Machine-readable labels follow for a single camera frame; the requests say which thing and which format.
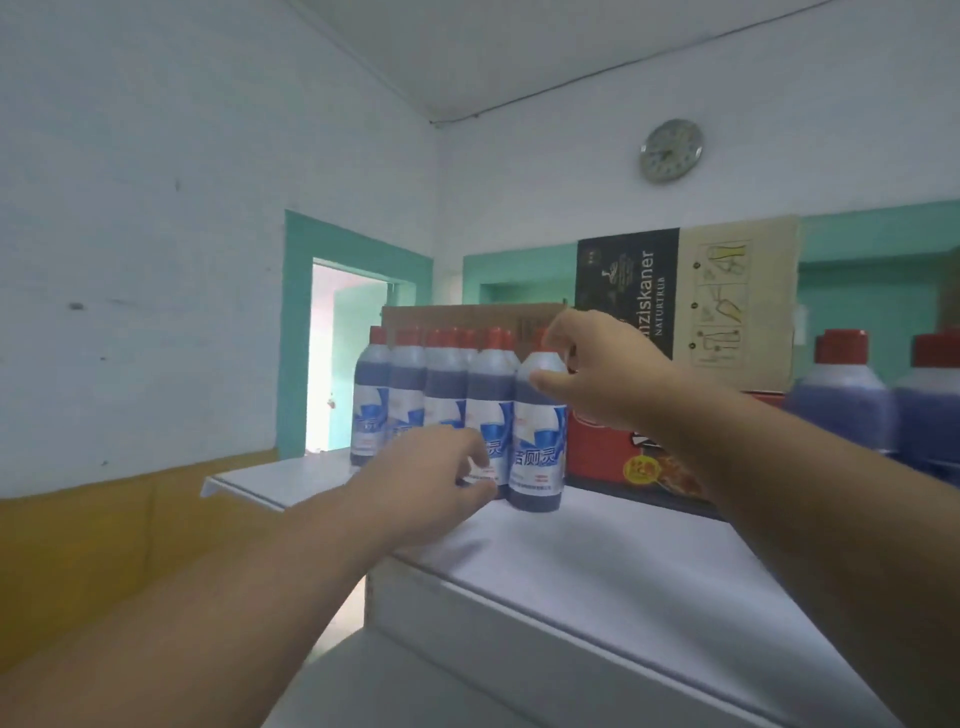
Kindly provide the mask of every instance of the teal door frame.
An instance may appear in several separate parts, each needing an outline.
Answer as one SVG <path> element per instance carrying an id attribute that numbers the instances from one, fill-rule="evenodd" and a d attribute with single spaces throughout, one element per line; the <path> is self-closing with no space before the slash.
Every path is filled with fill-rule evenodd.
<path id="1" fill-rule="evenodd" d="M 430 305 L 433 258 L 358 232 L 286 210 L 280 367 L 276 384 L 276 448 L 280 458 L 300 457 L 306 447 L 306 393 L 310 354 L 313 264 L 386 280 L 391 301 Z M 404 294 L 416 286 L 416 295 Z"/>
<path id="2" fill-rule="evenodd" d="M 485 285 L 527 285 L 559 279 L 573 280 L 576 270 L 576 243 L 464 255 L 463 303 L 490 303 L 483 300 Z"/>

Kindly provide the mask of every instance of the plastic bottle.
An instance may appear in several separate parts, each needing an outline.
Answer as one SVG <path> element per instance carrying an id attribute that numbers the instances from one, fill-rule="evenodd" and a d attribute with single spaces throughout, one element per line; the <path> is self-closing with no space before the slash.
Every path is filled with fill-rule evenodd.
<path id="1" fill-rule="evenodd" d="M 546 329 L 516 374 L 514 454 L 507 499 L 521 511 L 548 513 L 560 508 L 566 464 L 566 405 L 542 395 L 530 373 L 545 369 L 566 372 L 560 355 L 543 345 Z"/>
<path id="2" fill-rule="evenodd" d="M 960 486 L 960 335 L 914 336 L 912 367 L 894 390 L 900 459 Z"/>
<path id="3" fill-rule="evenodd" d="M 477 355 L 477 332 L 472 328 L 461 328 L 458 335 L 460 353 L 464 356 L 464 362 L 469 369 L 470 364 Z"/>
<path id="4" fill-rule="evenodd" d="M 420 329 L 403 328 L 396 333 L 390 352 L 389 439 L 412 427 L 423 427 L 424 384 L 426 353 L 420 345 Z"/>
<path id="5" fill-rule="evenodd" d="M 459 331 L 434 329 L 427 336 L 423 424 L 464 426 L 467 363 L 457 341 Z"/>
<path id="6" fill-rule="evenodd" d="M 891 452 L 897 406 L 867 366 L 869 347 L 866 331 L 828 328 L 817 337 L 813 368 L 786 396 L 783 409 L 864 448 Z"/>
<path id="7" fill-rule="evenodd" d="M 504 351 L 507 353 L 507 358 L 510 359 L 510 363 L 514 366 L 514 372 L 516 372 L 520 368 L 520 357 L 516 355 L 516 339 L 514 338 L 514 333 L 508 328 L 505 328 L 503 335 L 506 346 Z"/>
<path id="8" fill-rule="evenodd" d="M 363 467 L 383 447 L 390 398 L 390 349 L 383 327 L 370 327 L 370 343 L 353 372 L 353 428 L 350 465 Z"/>
<path id="9" fill-rule="evenodd" d="M 487 330 L 486 348 L 476 355 L 467 374 L 467 427 L 479 430 L 487 443 L 490 465 L 474 468 L 471 480 L 489 478 L 506 497 L 514 423 L 514 365 L 504 351 L 501 328 Z"/>

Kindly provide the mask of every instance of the doorway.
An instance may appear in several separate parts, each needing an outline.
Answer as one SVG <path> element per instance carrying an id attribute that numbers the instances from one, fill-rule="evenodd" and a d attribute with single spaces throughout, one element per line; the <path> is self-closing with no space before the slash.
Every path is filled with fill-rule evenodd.
<path id="1" fill-rule="evenodd" d="M 426 255 L 291 210 L 286 211 L 284 227 L 280 367 L 276 386 L 276 448 L 281 459 L 302 457 L 308 449 L 308 401 L 318 413 L 324 412 L 324 406 L 327 410 L 325 417 L 317 415 L 320 418 L 315 424 L 317 435 L 311 440 L 310 449 L 321 449 L 324 445 L 324 419 L 326 448 L 349 444 L 353 368 L 356 356 L 367 346 L 370 326 L 379 323 L 379 309 L 384 303 L 428 305 L 433 297 L 433 259 Z M 352 279 L 355 285 L 341 286 L 334 291 L 329 306 L 333 310 L 329 326 L 329 379 L 317 374 L 321 381 L 329 383 L 321 386 L 320 394 L 314 393 L 311 399 L 308 396 L 310 339 L 317 263 L 334 274 L 356 278 Z M 338 279 L 350 280 L 343 276 Z M 337 313 L 340 309 L 344 311 L 342 316 Z M 337 321 L 341 319 L 344 323 L 338 326 Z M 351 321 L 359 323 L 351 326 Z M 339 346 L 340 342 L 344 343 L 343 347 Z M 336 404 L 333 408 L 326 404 L 331 395 Z"/>
<path id="2" fill-rule="evenodd" d="M 306 451 L 350 444 L 353 369 L 380 324 L 389 284 L 322 263 L 313 265 L 307 373 Z"/>

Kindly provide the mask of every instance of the wall clock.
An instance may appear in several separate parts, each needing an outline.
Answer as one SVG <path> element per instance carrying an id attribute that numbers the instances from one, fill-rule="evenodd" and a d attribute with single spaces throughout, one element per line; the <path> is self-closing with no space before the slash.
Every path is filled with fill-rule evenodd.
<path id="1" fill-rule="evenodd" d="M 689 172 L 704 151 L 704 133 L 686 119 L 670 119 L 640 147 L 640 171 L 650 182 L 670 182 Z"/>

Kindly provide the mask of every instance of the cardboard box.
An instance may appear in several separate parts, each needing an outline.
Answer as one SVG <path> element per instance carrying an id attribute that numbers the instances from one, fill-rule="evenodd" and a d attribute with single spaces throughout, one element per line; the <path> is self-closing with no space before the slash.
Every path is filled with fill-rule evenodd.
<path id="1" fill-rule="evenodd" d="M 751 393 L 779 407 L 783 394 Z M 639 500 L 719 519 L 703 487 L 656 442 L 638 432 L 603 427 L 571 412 L 568 417 L 566 484 L 608 496 Z"/>
<path id="2" fill-rule="evenodd" d="M 799 218 L 581 240 L 576 307 L 639 328 L 667 356 L 779 405 L 790 386 Z M 644 433 L 569 418 L 567 484 L 706 516 L 700 486 Z"/>
<path id="3" fill-rule="evenodd" d="M 522 361 L 533 349 L 537 329 L 548 326 L 564 308 L 562 303 L 384 306 L 383 327 L 390 344 L 400 328 L 508 328 L 514 333 L 516 355 Z"/>

